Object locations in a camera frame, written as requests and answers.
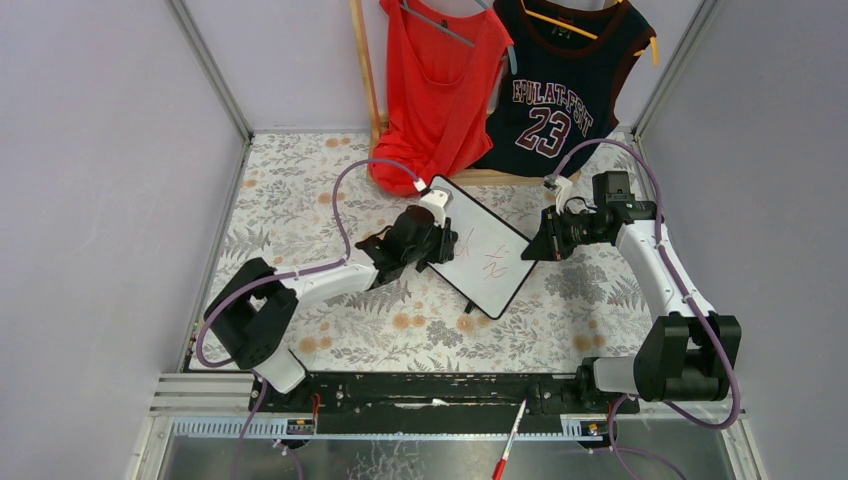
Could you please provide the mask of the black framed whiteboard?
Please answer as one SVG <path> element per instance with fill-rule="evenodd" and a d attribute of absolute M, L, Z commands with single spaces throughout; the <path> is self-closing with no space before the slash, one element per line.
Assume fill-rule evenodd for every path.
<path fill-rule="evenodd" d="M 453 259 L 429 266 L 468 305 L 499 319 L 536 266 L 521 258 L 530 239 L 448 178 L 435 176 L 430 187 L 451 194 L 446 214 L 458 240 Z"/>

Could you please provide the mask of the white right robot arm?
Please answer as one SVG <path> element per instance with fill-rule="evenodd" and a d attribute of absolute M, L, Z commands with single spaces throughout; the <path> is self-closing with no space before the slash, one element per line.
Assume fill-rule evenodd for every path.
<path fill-rule="evenodd" d="M 699 293 L 670 243 L 658 204 L 637 200 L 626 172 L 597 174 L 592 184 L 593 205 L 574 213 L 567 208 L 570 181 L 546 177 L 556 200 L 541 212 L 539 230 L 521 254 L 524 260 L 561 261 L 580 246 L 610 244 L 637 280 L 653 325 L 636 354 L 585 361 L 579 376 L 587 391 L 660 402 L 736 396 L 738 320 L 719 314 Z"/>

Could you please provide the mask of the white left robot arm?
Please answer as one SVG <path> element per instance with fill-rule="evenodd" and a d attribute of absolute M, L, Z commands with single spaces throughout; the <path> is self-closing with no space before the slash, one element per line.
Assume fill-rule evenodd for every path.
<path fill-rule="evenodd" d="M 231 363 L 277 392 L 289 393 L 307 375 L 283 341 L 300 308 L 382 287 L 410 265 L 423 270 L 447 263 L 457 240 L 444 211 L 413 205 L 394 224 L 356 243 L 348 259 L 286 273 L 261 258 L 251 259 L 207 308 L 197 340 L 214 334 Z"/>

